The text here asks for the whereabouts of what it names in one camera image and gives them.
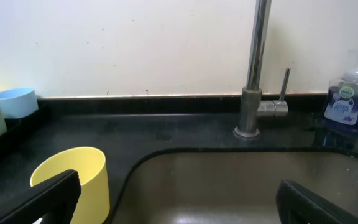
soap bottle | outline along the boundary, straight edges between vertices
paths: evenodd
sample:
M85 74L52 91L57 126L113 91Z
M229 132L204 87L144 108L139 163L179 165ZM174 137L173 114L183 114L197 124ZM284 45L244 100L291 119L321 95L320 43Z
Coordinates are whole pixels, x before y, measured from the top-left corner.
M358 50L350 50L349 56L352 68L342 77L329 81L319 121L329 129L358 134Z

faucet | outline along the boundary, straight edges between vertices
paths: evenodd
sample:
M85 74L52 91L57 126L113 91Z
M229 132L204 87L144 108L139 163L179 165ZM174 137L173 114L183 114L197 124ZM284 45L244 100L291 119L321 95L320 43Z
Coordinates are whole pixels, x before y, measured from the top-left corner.
M259 135L257 117L286 116L288 105L284 101L288 78L291 70L285 71L284 82L279 100L261 101L262 90L259 88L260 71L266 41L272 0L256 0L254 29L252 31L251 50L248 65L247 86L242 88L240 120L234 132L241 137L252 138Z

wall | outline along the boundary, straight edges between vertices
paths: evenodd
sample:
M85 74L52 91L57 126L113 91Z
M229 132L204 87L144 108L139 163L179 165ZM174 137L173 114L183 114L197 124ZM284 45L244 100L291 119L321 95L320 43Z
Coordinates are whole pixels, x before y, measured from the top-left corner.
M239 94L254 0L0 0L0 87L42 97ZM323 93L358 49L358 0L273 0L260 86Z

sink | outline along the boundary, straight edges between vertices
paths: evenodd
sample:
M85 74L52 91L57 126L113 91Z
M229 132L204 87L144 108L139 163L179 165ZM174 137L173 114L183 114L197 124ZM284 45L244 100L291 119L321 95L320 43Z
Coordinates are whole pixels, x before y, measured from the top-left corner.
M358 159L330 152L171 153L129 177L113 223L280 223L275 194L298 182L358 218Z

countertop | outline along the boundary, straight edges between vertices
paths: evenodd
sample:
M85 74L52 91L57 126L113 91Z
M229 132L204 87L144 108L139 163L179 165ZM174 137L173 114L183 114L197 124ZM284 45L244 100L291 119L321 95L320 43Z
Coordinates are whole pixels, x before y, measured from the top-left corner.
M106 155L111 208L132 167L166 149L254 149L256 151L339 151L358 155L358 138L327 132L317 114L290 113L260 119L261 135L244 141L233 135L238 113L71 115L51 119L0 163L0 202L30 188L33 170L65 149L92 146Z

